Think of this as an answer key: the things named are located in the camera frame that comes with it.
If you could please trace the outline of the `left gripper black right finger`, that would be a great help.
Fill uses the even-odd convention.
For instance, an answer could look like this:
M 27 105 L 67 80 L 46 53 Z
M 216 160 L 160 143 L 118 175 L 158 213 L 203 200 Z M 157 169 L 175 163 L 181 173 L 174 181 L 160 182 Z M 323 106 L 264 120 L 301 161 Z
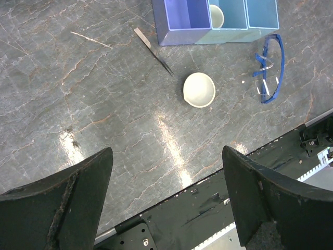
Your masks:
M 242 247 L 332 249 L 332 191 L 283 175 L 229 146 L 222 160 Z

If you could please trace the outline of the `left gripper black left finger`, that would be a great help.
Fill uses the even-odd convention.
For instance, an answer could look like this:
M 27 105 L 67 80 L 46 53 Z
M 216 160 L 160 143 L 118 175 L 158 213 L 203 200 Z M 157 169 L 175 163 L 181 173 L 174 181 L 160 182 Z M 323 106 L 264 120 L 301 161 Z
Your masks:
M 1 194 L 1 249 L 93 249 L 112 166 L 107 147 Z

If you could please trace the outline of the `light blue bin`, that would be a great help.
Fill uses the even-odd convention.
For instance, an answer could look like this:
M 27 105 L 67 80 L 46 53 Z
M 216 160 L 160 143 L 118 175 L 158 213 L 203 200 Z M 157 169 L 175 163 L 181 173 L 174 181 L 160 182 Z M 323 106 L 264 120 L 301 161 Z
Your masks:
M 246 42 L 253 42 L 279 30 L 277 0 L 246 1 L 248 34 Z
M 224 14 L 221 28 L 212 28 L 210 5 L 217 5 Z M 224 44 L 238 40 L 248 30 L 245 1 L 208 1 L 211 29 L 197 44 Z

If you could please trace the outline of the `light blue front bin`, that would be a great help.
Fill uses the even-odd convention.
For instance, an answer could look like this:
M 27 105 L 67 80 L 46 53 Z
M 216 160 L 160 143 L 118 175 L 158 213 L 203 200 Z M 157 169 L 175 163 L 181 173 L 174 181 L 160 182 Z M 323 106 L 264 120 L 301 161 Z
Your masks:
M 246 1 L 248 34 L 246 42 L 253 42 L 279 30 L 277 0 Z

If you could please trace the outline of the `small white cup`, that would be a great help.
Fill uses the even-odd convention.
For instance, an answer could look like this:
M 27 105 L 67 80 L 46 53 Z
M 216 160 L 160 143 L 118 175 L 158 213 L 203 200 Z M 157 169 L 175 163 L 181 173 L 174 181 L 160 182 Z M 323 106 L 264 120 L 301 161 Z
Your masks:
M 212 28 L 219 29 L 224 24 L 224 14 L 219 6 L 217 5 L 210 5 L 210 14 L 211 14 L 211 21 L 212 21 Z

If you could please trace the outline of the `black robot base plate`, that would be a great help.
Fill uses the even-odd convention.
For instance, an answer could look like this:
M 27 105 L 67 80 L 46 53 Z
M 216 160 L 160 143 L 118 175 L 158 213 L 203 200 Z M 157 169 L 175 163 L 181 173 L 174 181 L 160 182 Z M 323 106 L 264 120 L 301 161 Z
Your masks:
M 249 154 L 293 179 L 332 148 L 332 117 L 301 125 Z M 219 170 L 99 235 L 95 249 L 194 249 L 234 222 L 224 171 Z

